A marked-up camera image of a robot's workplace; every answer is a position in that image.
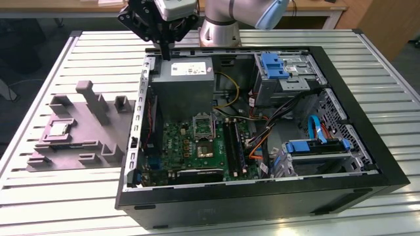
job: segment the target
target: black cable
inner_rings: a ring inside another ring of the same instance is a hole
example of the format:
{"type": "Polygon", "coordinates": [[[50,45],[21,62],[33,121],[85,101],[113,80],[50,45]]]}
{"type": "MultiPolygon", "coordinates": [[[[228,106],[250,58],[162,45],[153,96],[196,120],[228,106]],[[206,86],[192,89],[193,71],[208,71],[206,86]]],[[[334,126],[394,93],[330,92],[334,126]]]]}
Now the black cable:
{"type": "Polygon", "coordinates": [[[16,97],[14,97],[14,99],[12,99],[10,85],[6,85],[6,92],[8,92],[8,101],[12,102],[12,103],[16,103],[18,101],[18,99],[20,99],[20,96],[18,96],[17,93],[14,93],[16,97]]]}
{"type": "Polygon", "coordinates": [[[296,2],[294,0],[292,0],[293,3],[293,12],[292,12],[292,16],[297,16],[297,6],[296,6],[296,2]]]}
{"type": "Polygon", "coordinates": [[[281,116],[284,116],[286,113],[289,113],[293,108],[296,107],[296,105],[298,104],[300,99],[302,99],[305,96],[312,95],[312,94],[317,94],[322,91],[322,88],[316,88],[310,91],[304,91],[300,92],[290,100],[288,100],[274,111],[273,115],[269,117],[264,129],[260,131],[260,133],[249,139],[249,143],[253,143],[258,138],[261,138],[264,136],[264,134],[266,134],[266,132],[270,130],[270,128],[274,126],[276,124],[276,120],[278,118],[281,118],[281,116]]]}

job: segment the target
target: aluminum work table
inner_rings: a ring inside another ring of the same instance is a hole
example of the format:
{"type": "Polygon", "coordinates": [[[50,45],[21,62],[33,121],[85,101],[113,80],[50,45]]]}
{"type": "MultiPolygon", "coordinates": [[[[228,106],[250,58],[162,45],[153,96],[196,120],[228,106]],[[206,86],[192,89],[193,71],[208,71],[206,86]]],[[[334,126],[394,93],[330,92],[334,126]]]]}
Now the aluminum work table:
{"type": "MultiPolygon", "coordinates": [[[[144,49],[129,31],[73,33],[0,161],[0,235],[394,235],[420,234],[420,97],[362,34],[350,30],[241,31],[242,46],[322,46],[409,177],[396,192],[340,214],[145,231],[114,210],[118,168],[25,171],[54,94],[90,80],[105,100],[134,99],[144,49]]],[[[177,47],[197,47],[192,31],[177,47]]]]}

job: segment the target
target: motherboard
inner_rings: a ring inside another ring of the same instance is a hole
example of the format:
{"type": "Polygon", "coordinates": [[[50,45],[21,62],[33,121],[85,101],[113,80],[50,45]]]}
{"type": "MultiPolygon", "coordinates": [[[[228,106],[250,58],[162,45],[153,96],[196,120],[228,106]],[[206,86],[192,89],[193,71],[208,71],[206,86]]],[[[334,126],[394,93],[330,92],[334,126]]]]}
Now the motherboard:
{"type": "Polygon", "coordinates": [[[250,135],[246,121],[208,121],[164,123],[162,155],[148,158],[152,186],[170,184],[170,179],[180,179],[180,174],[198,175],[200,170],[205,172],[205,178],[212,179],[213,174],[213,178],[222,178],[220,181],[258,178],[256,163],[241,164],[245,159],[236,160],[237,156],[244,156],[245,139],[250,135]],[[237,128],[237,137],[230,137],[233,133],[226,131],[229,125],[237,128]],[[197,132],[212,132],[212,139],[196,139],[197,132]],[[232,156],[230,149],[238,149],[242,153],[232,156]]]}

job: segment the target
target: blue drive bracket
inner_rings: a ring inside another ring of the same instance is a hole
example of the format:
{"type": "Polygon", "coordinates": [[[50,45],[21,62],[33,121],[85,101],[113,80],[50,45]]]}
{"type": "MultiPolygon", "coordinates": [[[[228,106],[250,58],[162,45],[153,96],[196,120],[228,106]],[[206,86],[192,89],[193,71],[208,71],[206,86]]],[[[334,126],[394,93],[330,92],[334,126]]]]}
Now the blue drive bracket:
{"type": "Polygon", "coordinates": [[[261,53],[260,56],[262,67],[266,71],[266,78],[282,79],[286,80],[289,78],[289,73],[284,70],[284,62],[278,58],[276,53],[261,53]]]}

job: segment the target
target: wooden table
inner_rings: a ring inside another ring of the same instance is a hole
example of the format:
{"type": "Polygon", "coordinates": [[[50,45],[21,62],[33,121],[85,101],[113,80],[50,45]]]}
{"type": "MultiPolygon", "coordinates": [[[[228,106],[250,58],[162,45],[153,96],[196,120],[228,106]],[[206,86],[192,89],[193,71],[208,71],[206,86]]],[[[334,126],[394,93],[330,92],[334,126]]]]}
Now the wooden table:
{"type": "MultiPolygon", "coordinates": [[[[336,3],[324,0],[294,0],[297,16],[326,16],[322,29],[333,29],[346,5],[342,0],[336,3]]],[[[97,6],[97,2],[80,0],[0,0],[0,18],[92,18],[116,17],[124,5],[97,6]]],[[[200,0],[200,11],[204,11],[205,0],[200,0]]],[[[293,4],[289,3],[284,14],[290,16],[293,4]]]]}

